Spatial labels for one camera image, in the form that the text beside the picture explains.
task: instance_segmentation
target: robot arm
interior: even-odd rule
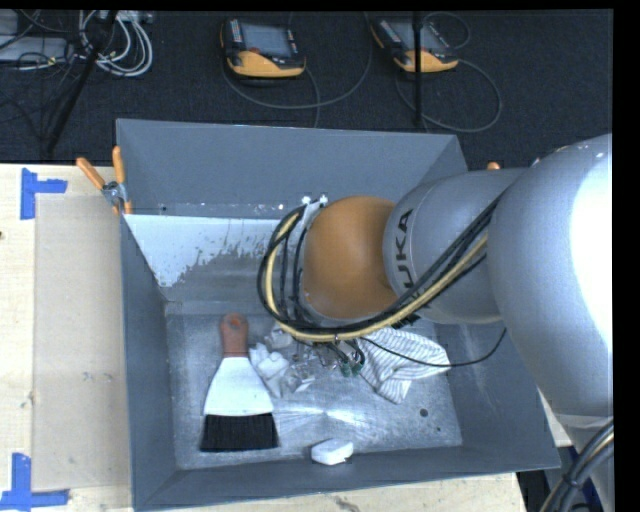
[[[282,328],[330,342],[416,314],[441,324],[502,320],[576,448],[589,448],[613,418],[611,146],[605,135],[529,168],[426,182],[395,205],[330,204],[304,231],[298,305],[308,320],[280,317]],[[295,223],[285,219],[276,238]],[[267,269],[274,259],[272,251]],[[593,480],[614,510],[613,458]]]

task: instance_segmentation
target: black floor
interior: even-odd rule
[[[457,50],[463,62],[454,70],[424,77],[423,113],[429,131],[458,134],[469,168],[484,168],[489,160],[528,166],[558,147],[612,131],[613,10],[451,14],[430,19],[452,46],[470,38]],[[270,23],[290,19],[310,74],[267,89],[230,85],[218,39],[229,15]],[[373,43],[368,22],[378,15],[410,19],[412,12],[369,12],[365,18],[361,12],[155,11],[153,23],[145,25],[153,46],[151,68],[135,78],[94,69],[57,134],[52,127],[60,117],[53,109],[72,97],[85,61],[39,71],[2,62],[0,162],[70,164],[86,156],[109,164],[119,117],[313,127],[319,114],[319,128],[423,130],[405,103],[413,102],[413,83],[399,77],[399,68]],[[41,19],[73,31],[76,16],[77,11],[43,11]],[[63,34],[70,40],[76,35]],[[321,101],[330,104],[319,111],[288,108],[317,102],[312,78]],[[59,139],[48,154],[43,148],[52,135]]]

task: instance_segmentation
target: blue tape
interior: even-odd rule
[[[53,492],[31,492],[31,458],[21,453],[11,456],[11,489],[2,491],[0,510],[31,512],[33,507],[66,505],[69,490]]]
[[[65,180],[38,181],[37,173],[23,167],[20,219],[33,219],[36,216],[36,194],[63,194],[66,190]]]

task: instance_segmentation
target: metal rod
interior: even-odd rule
[[[44,147],[43,153],[40,156],[41,160],[47,161],[53,158],[54,149],[58,144],[58,140],[60,140],[60,136],[62,135],[62,132],[67,124],[67,121],[71,116],[71,112],[73,111],[73,108],[75,107],[76,102],[80,97],[80,93],[84,89],[85,83],[89,79],[89,75],[93,71],[95,63],[98,60],[98,55],[102,50],[104,50],[104,46],[107,41],[107,35],[108,35],[108,31],[106,30],[105,27],[111,28],[114,26],[117,14],[118,14],[117,9],[109,10],[109,13],[107,15],[104,25],[102,25],[100,27],[100,30],[97,31],[96,42],[95,44],[92,45],[91,52],[87,57],[87,63],[84,69],[82,70],[82,74],[80,75],[80,78],[78,79],[76,86],[73,88],[73,91],[71,92],[69,98],[64,103],[64,105],[60,108],[60,112],[57,116],[57,119],[54,119],[54,121],[52,122],[53,128],[45,137],[46,145]]]
[[[422,43],[420,32],[422,31],[422,15],[420,11],[413,11],[413,46],[414,46],[414,71],[415,71],[415,124],[422,126]]]

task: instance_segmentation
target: black bristles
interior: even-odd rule
[[[277,448],[278,432],[273,414],[255,416],[208,415],[200,450],[231,452]]]

